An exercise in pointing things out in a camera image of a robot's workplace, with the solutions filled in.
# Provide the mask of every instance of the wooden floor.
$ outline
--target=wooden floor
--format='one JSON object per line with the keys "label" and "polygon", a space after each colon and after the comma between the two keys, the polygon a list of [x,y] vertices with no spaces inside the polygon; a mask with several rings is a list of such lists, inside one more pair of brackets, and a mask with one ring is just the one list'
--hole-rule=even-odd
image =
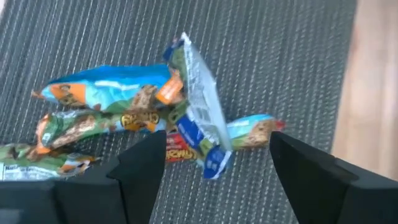
{"label": "wooden floor", "polygon": [[398,0],[357,1],[332,153],[398,180]]}

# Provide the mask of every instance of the nutrition label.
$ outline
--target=nutrition label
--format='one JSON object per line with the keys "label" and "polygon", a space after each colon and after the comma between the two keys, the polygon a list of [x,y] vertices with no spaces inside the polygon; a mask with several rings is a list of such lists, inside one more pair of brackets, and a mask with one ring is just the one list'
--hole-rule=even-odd
{"label": "nutrition label", "polygon": [[57,177],[57,171],[36,166],[5,165],[0,162],[0,180],[44,180]]}

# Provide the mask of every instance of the gray mesh surface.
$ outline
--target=gray mesh surface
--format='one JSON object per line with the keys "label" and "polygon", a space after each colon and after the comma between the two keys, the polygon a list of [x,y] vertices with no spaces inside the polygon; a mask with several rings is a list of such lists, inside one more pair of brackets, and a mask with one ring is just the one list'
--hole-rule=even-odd
{"label": "gray mesh surface", "polygon": [[[354,0],[18,0],[0,21],[0,143],[34,143],[61,106],[32,99],[49,80],[97,65],[161,62],[186,31],[214,72],[228,121],[270,113],[286,132],[329,151]],[[107,158],[142,136],[77,145]],[[239,152],[218,181],[191,162],[168,164],[152,223],[294,223],[267,149]]]}

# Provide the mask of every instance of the granola bar wrapper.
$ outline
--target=granola bar wrapper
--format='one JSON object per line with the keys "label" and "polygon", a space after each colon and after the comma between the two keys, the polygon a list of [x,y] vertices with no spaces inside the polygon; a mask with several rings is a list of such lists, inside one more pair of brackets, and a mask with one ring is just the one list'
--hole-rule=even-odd
{"label": "granola bar wrapper", "polygon": [[171,112],[170,120],[195,153],[203,167],[203,177],[217,179],[225,170],[233,147],[215,79],[185,33],[165,51],[164,57],[170,70],[178,71],[176,78],[183,83],[186,99]]}
{"label": "granola bar wrapper", "polygon": [[30,181],[71,177],[82,173],[98,158],[63,150],[37,154],[35,146],[0,146],[0,181]]}
{"label": "granola bar wrapper", "polygon": [[53,80],[32,95],[66,106],[136,113],[180,101],[182,83],[171,91],[172,77],[166,65],[103,65]]}
{"label": "granola bar wrapper", "polygon": [[[285,124],[269,114],[255,114],[236,119],[227,124],[234,151],[254,147],[266,147],[271,132],[283,130]],[[183,141],[177,132],[167,135],[167,157],[170,161],[196,159],[193,149]]]}
{"label": "granola bar wrapper", "polygon": [[36,129],[39,154],[79,141],[96,134],[116,131],[152,133],[166,129],[166,111],[148,111],[131,114],[101,113],[93,110],[72,110],[46,114]]}

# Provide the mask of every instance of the striped fabric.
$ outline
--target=striped fabric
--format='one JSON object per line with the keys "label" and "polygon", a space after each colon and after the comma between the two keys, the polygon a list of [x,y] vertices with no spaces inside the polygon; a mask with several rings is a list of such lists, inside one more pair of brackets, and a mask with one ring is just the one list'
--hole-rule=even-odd
{"label": "striped fabric", "polygon": [[[226,119],[270,113],[286,132],[329,151],[354,0],[8,0],[0,21],[0,143],[34,143],[62,106],[30,97],[49,80],[108,65],[161,62],[185,31],[214,72]],[[76,144],[111,156],[142,135]],[[235,154],[220,180],[168,164],[152,223],[295,223],[267,149]]]}

